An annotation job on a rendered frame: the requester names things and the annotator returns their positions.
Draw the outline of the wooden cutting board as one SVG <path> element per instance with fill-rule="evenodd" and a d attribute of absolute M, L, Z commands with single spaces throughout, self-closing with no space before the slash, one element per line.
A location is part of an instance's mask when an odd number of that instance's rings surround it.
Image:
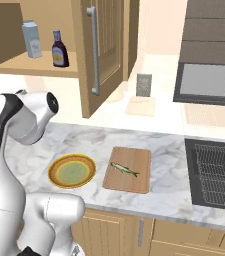
<path fill-rule="evenodd" d="M 122 173 L 110 163 L 118 163 L 140 174 Z M 103 187 L 111 190 L 141 193 L 149 192 L 151 151 L 128 147 L 114 147 L 103 180 Z"/>

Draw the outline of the small green fish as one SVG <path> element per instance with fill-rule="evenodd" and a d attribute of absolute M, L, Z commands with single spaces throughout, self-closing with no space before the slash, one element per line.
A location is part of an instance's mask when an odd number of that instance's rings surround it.
<path fill-rule="evenodd" d="M 121 164 L 118 164 L 118 163 L 110 163 L 110 165 L 116 169 L 118 169 L 119 171 L 121 171 L 122 173 L 127 173 L 127 174 L 132 174 L 134 175 L 135 177 L 137 177 L 138 174 L 140 174 L 139 172 L 134 172 L 132 171 L 131 169 L 129 169 L 128 167 L 125 167 Z"/>

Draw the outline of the yellow orange rimmed plate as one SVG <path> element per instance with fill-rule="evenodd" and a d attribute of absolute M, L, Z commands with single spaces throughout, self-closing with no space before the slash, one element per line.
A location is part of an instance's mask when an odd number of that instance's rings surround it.
<path fill-rule="evenodd" d="M 87 184 L 96 174 L 96 164 L 83 154 L 57 158 L 48 169 L 49 181 L 60 188 L 72 189 Z"/>

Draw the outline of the open wooden cabinet door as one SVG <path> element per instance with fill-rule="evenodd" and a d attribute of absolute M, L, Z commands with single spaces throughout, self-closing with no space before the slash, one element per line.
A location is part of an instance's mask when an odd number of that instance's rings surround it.
<path fill-rule="evenodd" d="M 100 95 L 95 86 L 91 18 L 97 13 Z M 124 81 L 137 59 L 140 0 L 72 0 L 82 116 L 89 118 Z"/>

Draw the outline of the dark condiment bottle yellow label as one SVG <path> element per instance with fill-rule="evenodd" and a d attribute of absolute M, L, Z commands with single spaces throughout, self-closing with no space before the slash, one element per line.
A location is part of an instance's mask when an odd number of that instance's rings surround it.
<path fill-rule="evenodd" d="M 53 65 L 55 67 L 68 67 L 69 59 L 65 45 L 61 41 L 61 34 L 59 30 L 53 31 L 54 44 L 52 46 Z"/>

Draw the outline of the wooden cabinet shelf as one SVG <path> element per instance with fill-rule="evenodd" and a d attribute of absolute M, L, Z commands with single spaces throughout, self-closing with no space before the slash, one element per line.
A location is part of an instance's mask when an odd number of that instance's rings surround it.
<path fill-rule="evenodd" d="M 69 52 L 69 66 L 59 68 L 53 65 L 52 53 L 43 51 L 39 58 L 30 58 L 22 53 L 0 64 L 0 73 L 31 76 L 77 78 L 78 67 L 76 53 Z"/>

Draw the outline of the wooden base cabinet door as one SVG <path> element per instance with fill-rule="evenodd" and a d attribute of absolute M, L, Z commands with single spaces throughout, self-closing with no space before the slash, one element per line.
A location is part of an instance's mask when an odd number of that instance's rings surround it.
<path fill-rule="evenodd" d="M 142 247 L 139 221 L 139 216 L 87 208 L 72 232 L 86 256 L 149 256 L 154 220 L 144 217 Z"/>

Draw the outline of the wooden base cabinet drawer front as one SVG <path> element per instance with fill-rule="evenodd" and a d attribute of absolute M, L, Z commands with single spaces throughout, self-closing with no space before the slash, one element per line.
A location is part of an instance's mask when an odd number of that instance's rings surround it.
<path fill-rule="evenodd" d="M 154 220 L 149 256 L 225 256 L 225 230 Z"/>

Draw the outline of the black sink basin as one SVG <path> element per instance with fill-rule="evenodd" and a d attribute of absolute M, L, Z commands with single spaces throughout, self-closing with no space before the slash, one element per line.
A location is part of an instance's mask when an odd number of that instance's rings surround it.
<path fill-rule="evenodd" d="M 185 149 L 186 149 L 186 158 L 187 158 L 187 166 L 188 166 L 188 173 L 189 173 L 192 204 L 205 206 L 205 207 L 225 209 L 225 207 L 223 206 L 208 204 L 203 199 L 201 183 L 199 180 L 199 174 L 198 174 L 197 162 L 196 162 L 197 160 L 196 150 L 195 150 L 196 144 L 225 147 L 225 142 L 215 142 L 215 141 L 195 140 L 195 139 L 185 140 Z"/>

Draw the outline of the dark framed window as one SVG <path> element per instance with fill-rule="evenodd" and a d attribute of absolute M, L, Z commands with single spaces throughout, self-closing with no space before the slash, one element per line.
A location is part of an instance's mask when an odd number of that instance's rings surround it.
<path fill-rule="evenodd" d="M 225 106 L 225 65 L 179 62 L 173 101 Z"/>

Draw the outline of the pale blue milk carton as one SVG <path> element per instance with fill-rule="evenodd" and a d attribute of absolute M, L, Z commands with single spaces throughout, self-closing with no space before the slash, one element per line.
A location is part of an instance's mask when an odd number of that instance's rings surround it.
<path fill-rule="evenodd" d="M 33 20 L 25 20 L 22 25 L 22 31 L 26 50 L 30 58 L 39 58 L 42 56 L 38 27 Z"/>

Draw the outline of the brown window blind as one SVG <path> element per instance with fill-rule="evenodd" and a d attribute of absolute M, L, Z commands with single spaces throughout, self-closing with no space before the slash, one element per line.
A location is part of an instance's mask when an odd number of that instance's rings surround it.
<path fill-rule="evenodd" d="M 188 0 L 179 61 L 225 64 L 225 0 Z"/>

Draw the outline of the grey wall outlet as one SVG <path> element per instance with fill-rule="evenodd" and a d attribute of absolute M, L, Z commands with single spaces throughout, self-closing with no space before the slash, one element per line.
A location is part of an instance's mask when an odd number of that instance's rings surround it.
<path fill-rule="evenodd" d="M 136 95 L 141 97 L 149 97 L 151 94 L 151 74 L 138 74 L 137 75 L 137 85 L 136 85 Z"/>

